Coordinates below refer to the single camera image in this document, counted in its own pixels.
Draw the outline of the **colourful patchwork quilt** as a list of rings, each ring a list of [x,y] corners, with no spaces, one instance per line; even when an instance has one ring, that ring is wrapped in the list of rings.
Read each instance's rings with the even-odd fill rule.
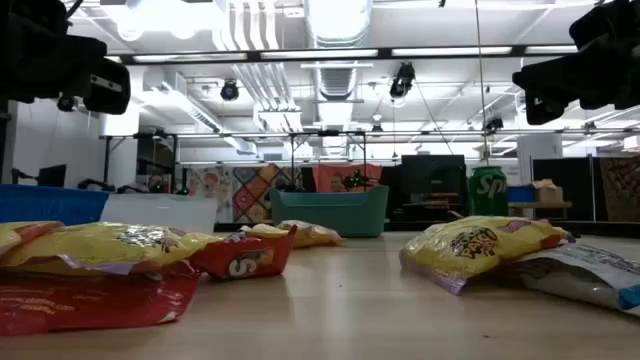
[[[191,196],[217,201],[217,223],[270,222],[272,188],[299,186],[302,173],[298,168],[279,167],[270,163],[261,167],[191,167],[186,172]]]

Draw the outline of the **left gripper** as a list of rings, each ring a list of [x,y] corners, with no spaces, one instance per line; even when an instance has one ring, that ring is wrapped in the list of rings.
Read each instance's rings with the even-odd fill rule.
[[[80,96],[92,112],[122,115],[131,97],[130,73],[106,53],[106,44],[94,38],[12,32],[0,42],[0,97],[31,103]]]

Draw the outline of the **black cabinet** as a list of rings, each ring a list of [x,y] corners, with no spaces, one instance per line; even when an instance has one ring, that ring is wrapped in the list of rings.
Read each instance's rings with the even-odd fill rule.
[[[409,220],[445,221],[469,214],[466,164],[463,155],[403,155],[402,191]]]

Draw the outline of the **teal plastic bin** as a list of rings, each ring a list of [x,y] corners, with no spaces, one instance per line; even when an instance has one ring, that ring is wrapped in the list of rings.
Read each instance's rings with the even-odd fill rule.
[[[346,238],[375,238],[384,232],[389,188],[366,192],[307,193],[272,189],[272,221],[298,220],[335,230]]]

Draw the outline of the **red cloth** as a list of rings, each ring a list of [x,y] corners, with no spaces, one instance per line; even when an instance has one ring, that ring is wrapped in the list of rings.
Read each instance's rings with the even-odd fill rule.
[[[346,179],[361,175],[368,178],[368,185],[347,186]],[[313,179],[317,192],[366,192],[370,187],[376,186],[382,175],[382,167],[371,164],[360,165],[318,165],[313,168]]]

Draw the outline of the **red Skittles candy pack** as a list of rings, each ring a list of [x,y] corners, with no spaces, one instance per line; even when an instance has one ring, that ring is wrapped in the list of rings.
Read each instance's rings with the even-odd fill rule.
[[[164,272],[97,277],[0,275],[0,336],[155,326],[180,320],[200,274]]]
[[[286,267],[295,239],[255,238],[239,231],[208,243],[189,261],[195,270],[217,280],[277,276]]]

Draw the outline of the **clear plastic container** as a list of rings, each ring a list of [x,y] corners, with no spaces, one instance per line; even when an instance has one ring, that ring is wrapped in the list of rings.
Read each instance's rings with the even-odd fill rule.
[[[172,227],[212,234],[218,202],[215,199],[171,194],[113,194],[100,221]]]

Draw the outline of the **blue storage box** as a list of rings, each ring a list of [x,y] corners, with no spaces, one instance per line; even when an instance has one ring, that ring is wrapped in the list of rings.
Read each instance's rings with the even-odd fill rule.
[[[531,186],[509,186],[507,189],[509,203],[533,203],[536,201],[536,189]]]

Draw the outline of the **black partition panel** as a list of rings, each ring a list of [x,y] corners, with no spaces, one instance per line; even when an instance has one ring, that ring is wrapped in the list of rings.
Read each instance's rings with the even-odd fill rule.
[[[551,210],[545,214],[571,221],[593,219],[592,176],[588,157],[536,159],[532,161],[532,166],[534,180],[551,180],[563,189],[563,199],[572,203],[566,215]]]

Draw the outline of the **green Sprite can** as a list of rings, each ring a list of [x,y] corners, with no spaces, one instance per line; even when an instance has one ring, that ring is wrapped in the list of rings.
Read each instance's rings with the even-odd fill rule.
[[[469,178],[470,213],[508,216],[507,179],[499,166],[476,167]]]

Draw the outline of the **black monitor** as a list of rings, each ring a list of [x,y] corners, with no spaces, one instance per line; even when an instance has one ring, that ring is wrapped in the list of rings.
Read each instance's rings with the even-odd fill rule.
[[[36,182],[38,186],[63,187],[65,185],[67,166],[65,164],[41,168]]]

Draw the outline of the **blue plastic basket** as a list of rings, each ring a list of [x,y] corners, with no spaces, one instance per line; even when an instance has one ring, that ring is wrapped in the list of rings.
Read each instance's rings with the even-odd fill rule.
[[[0,222],[98,222],[109,196],[94,190],[0,184]]]

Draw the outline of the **brown patterned cloth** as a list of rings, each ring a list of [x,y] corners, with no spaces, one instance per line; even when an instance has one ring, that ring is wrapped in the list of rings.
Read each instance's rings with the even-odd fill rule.
[[[640,223],[640,155],[599,160],[610,222]]]

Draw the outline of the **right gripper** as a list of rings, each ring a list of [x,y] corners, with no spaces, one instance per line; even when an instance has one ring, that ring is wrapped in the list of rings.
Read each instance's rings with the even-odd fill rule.
[[[561,117],[578,100],[583,109],[640,105],[640,30],[574,32],[579,54],[530,64],[512,75],[524,91],[529,125]]]

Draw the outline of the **brown cardboard box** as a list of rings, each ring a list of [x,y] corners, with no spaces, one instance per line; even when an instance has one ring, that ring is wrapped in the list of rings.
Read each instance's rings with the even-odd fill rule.
[[[551,179],[537,180],[532,183],[536,190],[536,201],[540,203],[562,203],[563,189]]]

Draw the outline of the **white ventilation duct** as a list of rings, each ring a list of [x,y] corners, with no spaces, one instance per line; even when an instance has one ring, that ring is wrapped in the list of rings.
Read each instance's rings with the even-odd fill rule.
[[[361,48],[371,23],[373,0],[303,0],[309,45],[314,49]],[[356,69],[318,69],[315,82],[326,100],[348,99]]]

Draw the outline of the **black workbench frame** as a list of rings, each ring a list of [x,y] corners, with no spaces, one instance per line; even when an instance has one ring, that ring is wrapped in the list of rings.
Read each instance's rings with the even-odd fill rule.
[[[531,153],[524,162],[517,159],[517,154],[523,152],[523,140],[540,141],[543,134],[526,130],[523,133],[500,134],[496,141],[489,143],[491,153],[487,160],[489,166],[501,167],[507,177],[509,186],[532,185],[533,166],[536,159],[583,158],[588,157],[591,164],[593,189],[593,219],[591,221],[607,221],[607,209],[603,190],[603,182],[598,155],[588,154],[588,149],[597,146],[607,147],[613,144],[612,133],[587,134],[578,140],[574,133],[567,129],[561,131],[563,148],[555,155],[538,155]],[[273,163],[279,167],[298,168],[302,173],[302,184],[287,185],[292,190],[317,192],[313,179],[313,168],[318,165],[360,165],[371,164],[382,167],[382,175],[378,185],[389,188],[388,207],[391,210],[402,206],[404,196],[401,189],[401,157],[377,156],[374,153],[376,142],[363,132],[350,135],[352,145],[350,156],[336,158],[311,158],[300,155],[299,149],[308,141],[306,135],[284,135],[279,142],[283,147],[280,153],[249,154],[238,159],[215,158],[211,161],[189,160],[181,158],[180,151],[183,142],[189,140],[187,134],[162,134],[158,141],[150,133],[130,136],[105,136],[105,160],[103,177],[111,185],[117,187],[130,185],[147,192],[174,192],[189,194],[186,184],[186,172],[191,167],[212,167],[226,165],[231,167],[261,167]]]

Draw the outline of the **blue white candy pack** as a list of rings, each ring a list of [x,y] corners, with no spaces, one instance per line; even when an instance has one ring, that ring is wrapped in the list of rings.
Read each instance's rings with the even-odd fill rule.
[[[640,318],[640,263],[586,244],[526,255],[495,270],[501,281]]]

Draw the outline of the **yellow Sour Patch candy pack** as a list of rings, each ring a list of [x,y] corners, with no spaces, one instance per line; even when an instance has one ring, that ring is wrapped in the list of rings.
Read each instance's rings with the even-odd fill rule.
[[[399,260],[403,271],[457,295],[471,279],[502,264],[575,241],[547,221],[469,216],[430,226],[404,245]]]
[[[156,272],[222,240],[157,225],[64,226],[11,248],[0,256],[0,270],[65,276]]]
[[[335,230],[317,224],[299,220],[285,220],[277,225],[277,228],[281,230],[290,230],[292,227],[297,228],[294,241],[296,249],[344,244],[344,239]]]
[[[244,232],[246,235],[255,238],[263,238],[263,239],[276,239],[276,238],[285,238],[285,237],[293,237],[295,236],[296,230],[291,228],[280,229],[278,227],[271,226],[269,224],[256,224],[252,227],[244,225],[240,228],[241,232]]]
[[[58,221],[0,223],[0,257],[11,249],[63,226]]]

